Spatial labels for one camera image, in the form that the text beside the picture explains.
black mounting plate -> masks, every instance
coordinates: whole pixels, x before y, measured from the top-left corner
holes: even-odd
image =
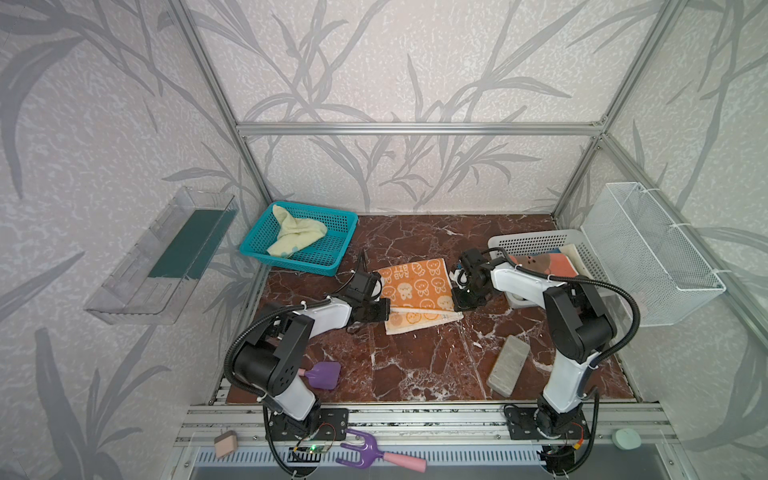
[[[507,429],[511,440],[552,440],[554,442],[562,441],[568,437],[568,440],[573,440],[573,443],[576,443],[581,437],[581,430],[570,423],[558,439],[548,439],[536,429],[534,419],[536,410],[538,407],[519,407],[512,404],[504,406],[504,417],[507,419]],[[580,423],[584,427],[584,441],[586,442],[591,433],[587,420],[584,419],[584,413],[579,412],[574,422]]]
[[[289,430],[286,427],[286,416],[272,415],[272,425],[267,428],[270,429],[270,435],[272,440],[280,442],[285,440],[287,442],[295,442],[296,439],[289,434]],[[317,434],[312,437],[312,440],[333,440],[339,441],[346,439],[346,427],[349,423],[349,410],[348,409],[320,409],[320,424],[327,423],[333,425],[333,429],[336,429],[336,437],[333,436],[333,429],[327,425],[320,427]]]

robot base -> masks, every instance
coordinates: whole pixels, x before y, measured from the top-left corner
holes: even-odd
[[[556,436],[544,435],[536,425],[537,411],[538,407],[518,407],[511,403],[504,406],[504,417],[507,419],[511,440],[560,440],[567,437],[569,440],[577,441],[581,437],[581,430],[570,422],[555,432]],[[584,440],[587,441],[591,433],[581,410],[573,418],[573,422],[584,428]]]
[[[272,425],[269,425],[270,434],[272,440],[275,442],[288,441],[295,442],[297,439],[302,438],[303,432],[296,432],[294,428],[286,421],[286,415],[273,415]],[[336,429],[336,437],[333,437],[333,429],[327,425],[323,425],[318,430],[317,434],[313,437],[313,440],[333,440],[339,441],[346,439],[346,427],[349,423],[349,410],[348,409],[320,409],[319,424],[328,423],[333,425],[333,429]]]

teal plastic basket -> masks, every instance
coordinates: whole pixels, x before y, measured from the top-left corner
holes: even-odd
[[[280,205],[295,218],[312,218],[323,222],[328,227],[328,233],[307,248],[295,252],[290,258],[272,257],[266,249],[277,241],[277,233],[280,232],[280,225],[272,215],[273,205]],[[274,202],[266,208],[259,221],[248,232],[243,244],[240,245],[240,252],[243,255],[255,257],[266,265],[334,276],[349,246],[352,234],[355,233],[355,227],[357,227],[357,214],[353,212],[290,202]]]

ventilation grille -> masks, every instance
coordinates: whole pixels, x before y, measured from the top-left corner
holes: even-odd
[[[498,235],[488,240],[488,247],[503,247],[507,253],[516,256],[536,256],[555,248],[573,243],[589,273],[598,280],[607,281],[598,258],[592,253],[584,234],[578,230],[549,230],[545,232],[515,233]],[[500,257],[499,252],[491,252],[491,257]]]
[[[410,445],[405,448],[386,449],[387,452],[399,453],[425,458],[428,465],[543,465],[537,452],[541,451],[539,445]],[[289,461],[288,449],[278,447],[283,461],[295,466],[341,466],[336,463],[337,458],[344,458],[352,462],[358,459],[357,452],[351,452],[341,448],[334,448],[324,455],[300,454],[305,462]],[[242,447],[232,455],[224,458],[216,458],[212,447],[203,447],[197,455],[197,467],[269,467],[274,466],[272,454],[267,447]],[[376,460],[374,466],[387,466],[391,463]]]

grey sponge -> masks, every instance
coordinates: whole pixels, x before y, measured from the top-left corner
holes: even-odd
[[[488,376],[488,386],[504,397],[511,396],[530,352],[531,346],[526,342],[516,336],[508,336],[501,352],[498,353],[491,375]]]

